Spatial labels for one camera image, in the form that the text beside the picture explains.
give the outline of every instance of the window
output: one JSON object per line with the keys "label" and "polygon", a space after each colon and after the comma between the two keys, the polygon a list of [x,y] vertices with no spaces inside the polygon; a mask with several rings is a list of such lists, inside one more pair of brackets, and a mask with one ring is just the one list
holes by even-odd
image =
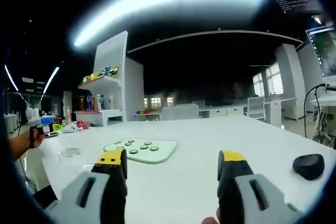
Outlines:
{"label": "window", "polygon": [[151,98],[152,108],[161,107],[161,98]]}
{"label": "window", "polygon": [[266,69],[266,76],[269,94],[283,94],[284,89],[282,87],[282,78],[278,63]]}
{"label": "window", "polygon": [[173,97],[168,97],[167,98],[167,105],[168,106],[174,106],[174,98]]}
{"label": "window", "polygon": [[262,82],[262,75],[261,73],[257,74],[256,76],[253,76],[253,87],[254,87],[254,92],[256,95],[260,97],[264,97],[264,84]]}

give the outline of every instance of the black computer mouse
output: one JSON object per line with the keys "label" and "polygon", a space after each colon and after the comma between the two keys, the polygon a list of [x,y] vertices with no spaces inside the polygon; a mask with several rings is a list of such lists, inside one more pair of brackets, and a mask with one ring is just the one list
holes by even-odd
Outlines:
{"label": "black computer mouse", "polygon": [[309,154],[297,157],[293,169],[307,180],[319,178],[324,171],[324,158],[321,154]]}

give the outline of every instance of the cable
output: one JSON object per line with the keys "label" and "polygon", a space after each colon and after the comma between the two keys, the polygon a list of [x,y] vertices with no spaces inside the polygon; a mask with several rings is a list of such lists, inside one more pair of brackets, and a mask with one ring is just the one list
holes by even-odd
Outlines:
{"label": "cable", "polygon": [[304,113],[304,115],[303,115],[303,120],[304,120],[304,136],[305,137],[307,137],[307,129],[306,129],[306,116],[307,116],[307,114],[306,114],[306,102],[307,102],[307,97],[308,97],[308,95],[309,95],[309,93],[311,92],[311,91],[313,91],[314,89],[316,89],[317,90],[317,88],[318,87],[324,87],[325,86],[325,84],[320,84],[320,85],[317,85],[317,86],[315,86],[315,87],[313,87],[311,90],[309,90],[308,91],[308,93],[306,94],[306,97],[304,98],[304,104],[303,104],[303,113]]}
{"label": "cable", "polygon": [[320,108],[320,103],[319,103],[319,99],[317,98],[317,89],[319,87],[315,88],[315,98],[316,98],[316,102],[317,102],[317,106],[319,107],[319,123],[318,123],[318,132],[319,132],[319,137],[320,137],[320,143],[322,143],[322,136],[321,136],[321,132],[320,132],[320,123],[321,123],[321,108]]}
{"label": "cable", "polygon": [[[20,134],[21,126],[22,126],[22,125],[20,125],[19,130],[18,130],[18,132],[17,132],[17,135],[18,135],[18,136],[19,136],[19,134]],[[27,177],[27,175],[26,175],[26,173],[25,173],[25,170],[24,170],[24,168],[23,168],[23,164],[22,164],[21,157],[19,157],[19,160],[20,160],[21,168],[22,168],[23,174],[25,175],[25,178],[26,178],[27,183],[30,185],[30,187],[32,188],[32,190],[34,191],[34,193],[37,193],[37,191],[35,191],[34,187],[33,187],[33,186],[31,185],[31,183],[29,182],[29,179],[28,179],[28,177]]]}

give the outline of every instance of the computer monitor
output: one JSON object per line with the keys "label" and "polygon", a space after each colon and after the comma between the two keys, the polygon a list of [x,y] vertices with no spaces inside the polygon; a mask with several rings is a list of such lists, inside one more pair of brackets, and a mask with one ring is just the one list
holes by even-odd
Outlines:
{"label": "computer monitor", "polygon": [[336,30],[318,27],[306,30],[322,72],[322,81],[336,82]]}

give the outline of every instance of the black ceiling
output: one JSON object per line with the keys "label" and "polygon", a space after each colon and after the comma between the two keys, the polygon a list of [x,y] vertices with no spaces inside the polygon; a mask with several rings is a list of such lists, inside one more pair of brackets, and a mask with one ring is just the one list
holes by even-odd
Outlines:
{"label": "black ceiling", "polygon": [[[129,32],[128,50],[173,36],[218,30],[256,30],[305,39],[304,30],[316,26],[311,14],[287,15],[275,0],[264,0],[260,6],[235,0],[179,1],[130,15],[107,28],[85,47],[72,46],[74,36],[88,14],[101,7],[105,0],[6,0],[7,66],[19,90],[29,88],[21,77],[46,82],[55,66],[60,70],[48,93],[74,89],[81,78],[91,73],[95,48],[117,33]],[[246,71],[247,78],[256,69],[249,65],[274,61],[272,52],[286,40],[261,35],[217,34],[184,38],[161,43],[130,54],[146,63],[149,69],[175,65],[190,69],[209,66],[222,73]],[[202,61],[195,58],[205,56]],[[191,74],[186,71],[186,79]],[[7,86],[13,90],[7,80]]]}

